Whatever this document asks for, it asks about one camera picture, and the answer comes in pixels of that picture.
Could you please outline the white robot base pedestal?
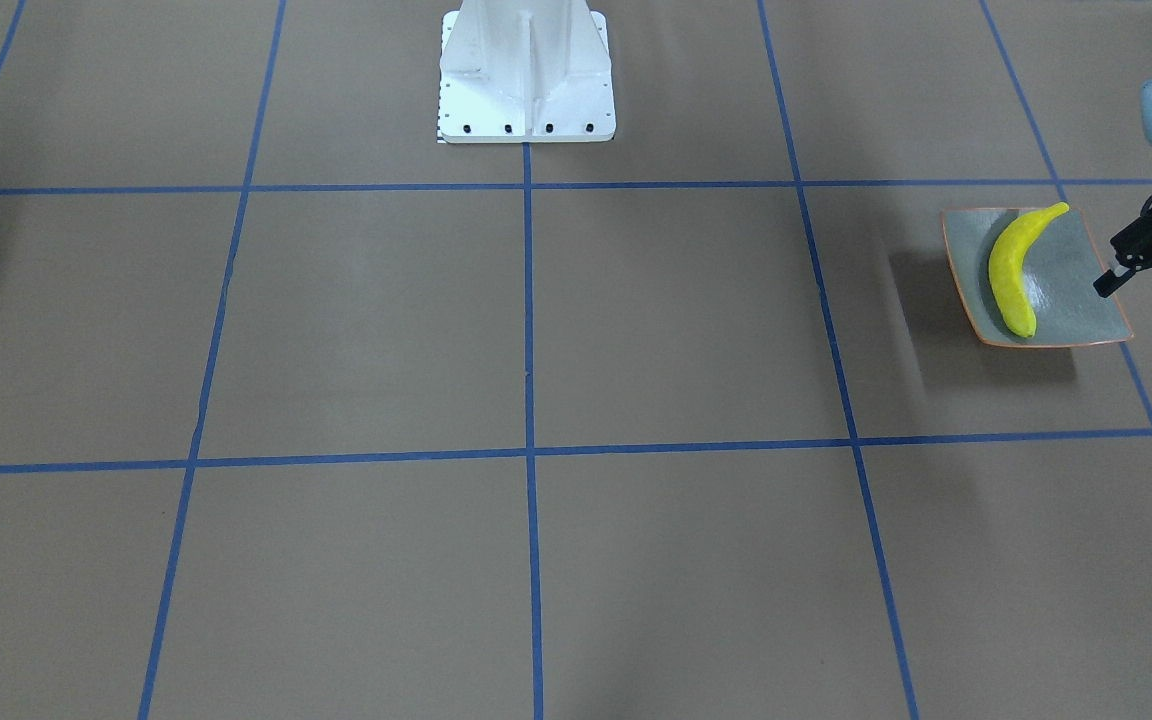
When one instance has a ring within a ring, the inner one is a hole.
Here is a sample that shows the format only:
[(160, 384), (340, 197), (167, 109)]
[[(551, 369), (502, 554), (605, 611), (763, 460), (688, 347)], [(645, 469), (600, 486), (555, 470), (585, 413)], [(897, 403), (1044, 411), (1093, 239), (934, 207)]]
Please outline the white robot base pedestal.
[(608, 22), (585, 1), (463, 1), (444, 14), (440, 41), (438, 141), (616, 136)]

